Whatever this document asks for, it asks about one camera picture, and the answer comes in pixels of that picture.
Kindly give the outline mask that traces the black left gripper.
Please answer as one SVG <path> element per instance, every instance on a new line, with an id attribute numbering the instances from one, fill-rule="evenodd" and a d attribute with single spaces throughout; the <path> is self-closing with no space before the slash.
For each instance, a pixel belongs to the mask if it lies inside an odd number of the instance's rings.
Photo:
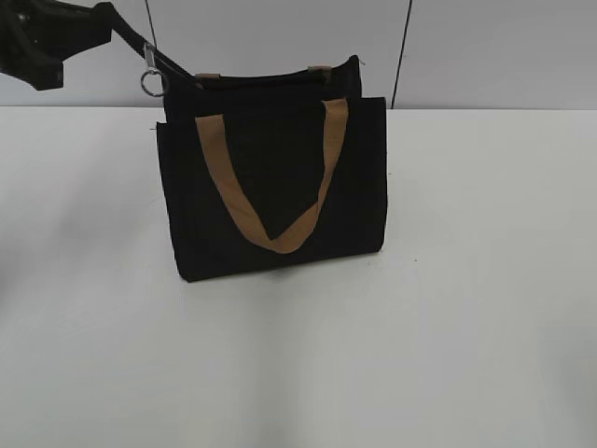
<path id="1" fill-rule="evenodd" d="M 112 29 L 140 56 L 146 46 L 167 75 L 192 78 L 136 33 L 118 14 L 110 13 Z M 112 29 L 92 7 L 60 1 L 3 1 L 1 3 L 1 73 L 37 91 L 63 87 L 63 62 L 78 53 L 111 41 Z"/>

